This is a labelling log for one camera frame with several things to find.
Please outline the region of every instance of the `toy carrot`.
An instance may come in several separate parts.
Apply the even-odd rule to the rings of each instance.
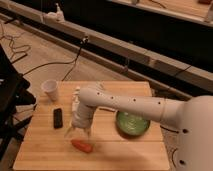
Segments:
[[[71,140],[71,143],[75,148],[85,153],[91,153],[93,151],[93,146],[83,140],[73,139]]]

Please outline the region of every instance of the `orange object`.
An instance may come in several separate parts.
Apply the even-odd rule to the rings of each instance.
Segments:
[[[75,148],[85,153],[91,153],[93,151],[93,146],[83,140],[73,139],[71,140],[71,143]]]

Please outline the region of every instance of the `paper cup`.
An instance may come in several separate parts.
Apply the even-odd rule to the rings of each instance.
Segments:
[[[52,101],[58,99],[58,85],[55,80],[46,80],[41,84],[41,89]]]

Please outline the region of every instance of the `black chair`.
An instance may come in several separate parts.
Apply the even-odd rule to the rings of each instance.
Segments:
[[[11,138],[23,140],[18,131],[25,127],[31,117],[13,123],[16,106],[35,104],[36,99],[27,91],[30,83],[18,73],[7,58],[0,44],[0,161],[7,149]]]

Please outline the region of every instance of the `bottle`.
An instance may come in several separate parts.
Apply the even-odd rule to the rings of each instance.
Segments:
[[[61,8],[59,7],[58,3],[56,3],[56,6],[57,6],[57,12],[56,12],[56,14],[57,14],[57,20],[59,22],[64,22],[65,21],[65,19],[64,19],[64,13],[61,10]]]

